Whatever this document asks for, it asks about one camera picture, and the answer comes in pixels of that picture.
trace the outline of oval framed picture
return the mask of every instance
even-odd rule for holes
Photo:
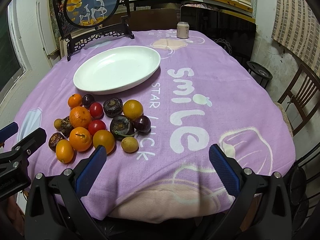
[[[112,16],[120,0],[65,0],[63,11],[67,21],[78,28],[92,28]]]

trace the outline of pink fabric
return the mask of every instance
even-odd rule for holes
[[[168,218],[208,215],[228,209],[233,197],[209,162],[209,147],[217,143],[242,167],[271,175],[285,174],[295,149],[280,110],[267,92],[225,50],[201,33],[176,38],[176,31],[135,32],[96,48],[84,48],[67,62],[63,58],[28,96],[15,122],[20,131],[6,150],[37,127],[47,143],[30,158],[29,176],[57,175],[74,168],[93,148],[77,153],[73,162],[60,163],[48,147],[56,118],[69,115],[67,101],[78,91],[73,75],[87,59],[107,49],[142,45],[161,55],[159,69],[143,84],[115,95],[95,96],[103,103],[113,96],[136,99],[151,119],[148,135],[136,135],[140,148],[124,153],[120,142],[108,156],[88,196],[82,201],[98,219],[107,215],[161,222]],[[111,119],[104,116],[109,124]]]

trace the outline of metal screw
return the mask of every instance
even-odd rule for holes
[[[277,179],[279,179],[279,178],[281,178],[281,174],[279,173],[279,172],[275,172],[274,174],[273,174]]]
[[[42,173],[38,173],[37,175],[36,175],[36,179],[41,179],[42,178]]]
[[[244,168],[244,173],[247,175],[251,175],[252,174],[252,170],[250,168]]]
[[[64,170],[63,174],[66,176],[69,176],[72,173],[72,169],[66,169]]]

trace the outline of blue gripper pad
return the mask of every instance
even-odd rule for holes
[[[11,124],[7,125],[6,127],[0,130],[0,143],[5,142],[9,139],[12,135],[18,132],[18,124],[16,122],[12,122]]]
[[[228,158],[217,144],[210,147],[209,160],[228,194],[237,197],[241,190],[242,179],[239,173],[239,168],[241,170],[241,166],[235,159]]]
[[[89,162],[75,181],[75,192],[79,198],[87,196],[106,160],[106,149],[99,146],[89,157]]]

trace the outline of checkered curtain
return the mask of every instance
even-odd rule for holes
[[[277,0],[272,38],[320,77],[320,25],[305,0]]]

